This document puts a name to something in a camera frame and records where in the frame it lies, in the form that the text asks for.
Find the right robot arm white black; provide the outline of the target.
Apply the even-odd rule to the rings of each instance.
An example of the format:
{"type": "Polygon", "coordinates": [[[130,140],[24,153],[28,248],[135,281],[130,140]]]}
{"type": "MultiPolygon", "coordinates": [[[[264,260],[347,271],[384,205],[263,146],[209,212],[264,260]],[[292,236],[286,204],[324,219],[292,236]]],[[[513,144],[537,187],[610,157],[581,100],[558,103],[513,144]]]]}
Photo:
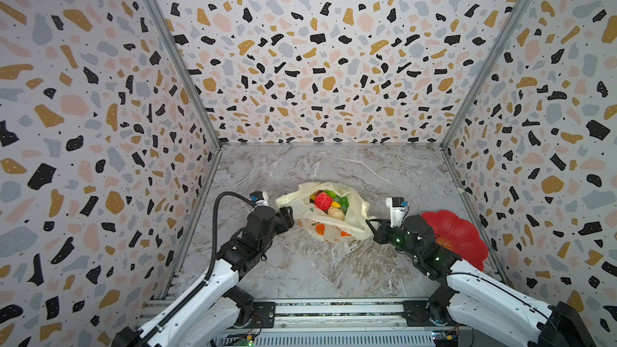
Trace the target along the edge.
{"type": "Polygon", "coordinates": [[[369,219],[367,224],[376,243],[408,256],[416,269],[440,284],[427,301],[432,322],[454,321],[507,346],[594,345],[573,307],[533,299],[486,275],[440,246],[424,218],[408,216],[398,227],[386,219],[369,219]]]}

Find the red apple toy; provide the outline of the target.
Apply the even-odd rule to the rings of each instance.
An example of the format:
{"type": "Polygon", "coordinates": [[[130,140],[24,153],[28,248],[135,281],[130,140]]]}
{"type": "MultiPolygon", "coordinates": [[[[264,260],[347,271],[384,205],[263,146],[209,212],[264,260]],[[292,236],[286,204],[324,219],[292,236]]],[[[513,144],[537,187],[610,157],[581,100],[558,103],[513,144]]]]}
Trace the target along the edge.
{"type": "Polygon", "coordinates": [[[318,209],[326,213],[331,208],[332,203],[333,203],[333,199],[326,192],[321,192],[314,199],[315,207],[317,207],[318,209]]]}

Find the cream plastic bag orange print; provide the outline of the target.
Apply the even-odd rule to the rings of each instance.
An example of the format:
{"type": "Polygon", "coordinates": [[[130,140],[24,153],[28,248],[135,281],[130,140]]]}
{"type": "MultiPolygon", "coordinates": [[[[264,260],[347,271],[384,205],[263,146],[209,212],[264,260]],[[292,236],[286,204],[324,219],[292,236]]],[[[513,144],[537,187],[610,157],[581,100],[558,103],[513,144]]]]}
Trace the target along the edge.
{"type": "Polygon", "coordinates": [[[276,199],[276,206],[292,207],[292,215],[297,225],[313,237],[327,243],[348,243],[369,239],[372,232],[366,223],[371,219],[369,202],[354,188],[337,182],[306,182],[298,190],[276,199]],[[326,212],[314,205],[315,197],[330,190],[338,196],[346,196],[349,209],[345,220],[330,218],[326,212]]]}

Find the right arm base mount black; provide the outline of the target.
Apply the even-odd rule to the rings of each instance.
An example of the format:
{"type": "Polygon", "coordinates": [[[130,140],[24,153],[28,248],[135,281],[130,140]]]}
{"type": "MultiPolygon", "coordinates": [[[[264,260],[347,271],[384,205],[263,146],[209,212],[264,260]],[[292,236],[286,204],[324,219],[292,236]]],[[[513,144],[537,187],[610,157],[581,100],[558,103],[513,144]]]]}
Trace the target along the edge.
{"type": "Polygon", "coordinates": [[[404,300],[402,305],[402,317],[408,327],[445,327],[456,325],[456,322],[450,317],[448,310],[437,302],[430,300],[404,300]]]}

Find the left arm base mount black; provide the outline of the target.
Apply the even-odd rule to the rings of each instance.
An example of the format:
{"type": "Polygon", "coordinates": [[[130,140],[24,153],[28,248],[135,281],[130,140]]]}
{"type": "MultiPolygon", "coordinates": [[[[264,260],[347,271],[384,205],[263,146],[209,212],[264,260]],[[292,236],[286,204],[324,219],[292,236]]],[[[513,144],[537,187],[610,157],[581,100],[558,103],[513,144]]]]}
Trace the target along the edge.
{"type": "Polygon", "coordinates": [[[276,302],[257,301],[236,303],[239,315],[230,329],[272,329],[275,323],[276,302]]]}

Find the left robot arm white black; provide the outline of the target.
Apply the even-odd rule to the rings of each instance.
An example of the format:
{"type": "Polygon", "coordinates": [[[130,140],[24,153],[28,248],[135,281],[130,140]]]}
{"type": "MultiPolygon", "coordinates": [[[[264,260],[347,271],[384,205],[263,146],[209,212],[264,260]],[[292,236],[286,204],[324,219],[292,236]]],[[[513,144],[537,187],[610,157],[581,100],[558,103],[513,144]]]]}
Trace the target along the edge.
{"type": "Polygon", "coordinates": [[[254,298],[238,283],[267,259],[273,239],[294,224],[291,207],[255,207],[245,227],[220,247],[212,268],[154,319],[138,329],[122,329],[112,345],[197,346],[233,325],[249,323],[254,298]]]}

